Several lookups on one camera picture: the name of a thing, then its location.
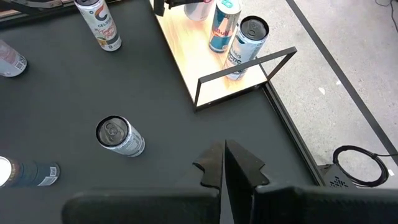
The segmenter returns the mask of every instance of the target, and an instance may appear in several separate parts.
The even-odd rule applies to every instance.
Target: black stripe on floor
[[[365,105],[365,102],[358,95],[355,88],[352,86],[351,82],[349,82],[347,76],[344,74],[340,66],[337,64],[336,60],[331,56],[329,50],[326,48],[325,44],[323,44],[322,40],[319,38],[318,34],[312,28],[310,23],[305,18],[303,12],[296,5],[294,0],[286,0],[287,4],[293,10],[294,14],[297,16],[301,24],[304,26],[304,29],[310,35],[312,41],[314,41],[315,45],[318,47],[319,51],[322,53],[326,61],[329,63],[331,69],[335,72],[336,76],[341,81],[341,84],[346,88],[348,94],[355,102],[356,106],[365,117],[366,121],[372,127],[374,133],[376,133],[377,137],[380,139],[380,142],[387,149],[389,154],[396,154],[397,149],[394,147],[390,139],[387,137],[386,133],[381,128],[380,124],[376,121],[373,114],[369,111],[369,108]],[[398,156],[393,156],[392,159],[398,165]]]

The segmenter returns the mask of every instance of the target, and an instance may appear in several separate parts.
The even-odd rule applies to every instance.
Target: can lid
[[[96,136],[104,146],[117,146],[127,137],[129,127],[127,122],[120,116],[108,116],[103,119],[96,128]]]
[[[242,20],[241,32],[251,40],[262,40],[269,33],[268,24],[257,16],[247,16]]]
[[[217,1],[217,6],[221,12],[225,14],[234,15],[239,13],[242,9],[240,0],[224,0]]]
[[[0,156],[0,187],[6,183],[11,175],[11,163],[5,157]]]
[[[75,0],[75,2],[81,6],[91,6],[97,3],[99,0]]]

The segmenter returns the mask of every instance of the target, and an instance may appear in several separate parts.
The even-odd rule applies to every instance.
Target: concrete floor
[[[295,2],[398,146],[398,33],[391,8],[378,6],[374,0]],[[378,2],[388,4],[389,0]],[[398,11],[398,2],[393,5]],[[346,144],[388,154],[287,2],[245,0],[240,18],[251,14],[264,18],[271,29],[259,56],[291,46],[298,49],[273,84],[316,162],[331,163],[333,151]],[[263,66],[269,72],[277,62]],[[382,160],[398,175],[391,158]],[[378,165],[359,153],[342,153],[340,161],[357,178],[370,181],[380,175]],[[390,176],[381,187],[398,188],[397,176]]]

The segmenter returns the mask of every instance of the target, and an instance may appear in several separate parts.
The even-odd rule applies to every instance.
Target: aluminum can
[[[75,0],[75,5],[102,49],[114,51],[120,48],[122,40],[105,0]]]
[[[144,138],[121,116],[108,116],[99,122],[96,137],[105,149],[129,157],[139,156],[145,148]]]
[[[193,21],[204,21],[212,9],[215,0],[204,0],[199,3],[186,4],[184,6],[185,15]]]
[[[17,76],[25,70],[26,66],[26,58],[0,40],[0,75]]]
[[[19,162],[0,156],[0,187],[49,186],[59,176],[57,163]]]
[[[266,42],[268,33],[268,24],[260,17],[247,16],[244,18],[232,41],[224,68],[230,68],[253,60]],[[239,80],[246,71],[247,69],[239,70],[227,75],[227,77],[232,80]]]
[[[217,53],[225,52],[241,14],[240,0],[217,0],[209,47]]]

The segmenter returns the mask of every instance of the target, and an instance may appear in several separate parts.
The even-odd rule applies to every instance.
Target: light wood board
[[[184,6],[173,7],[169,10],[168,5],[165,4],[164,16],[156,16],[192,101],[195,101],[198,79],[222,70],[228,54],[228,50],[222,54],[215,53],[208,46],[215,6],[214,3],[211,13],[203,22],[190,20],[185,15]],[[249,68],[241,80],[221,77],[206,82],[201,86],[197,106],[205,105],[266,80],[260,66],[256,65]]]

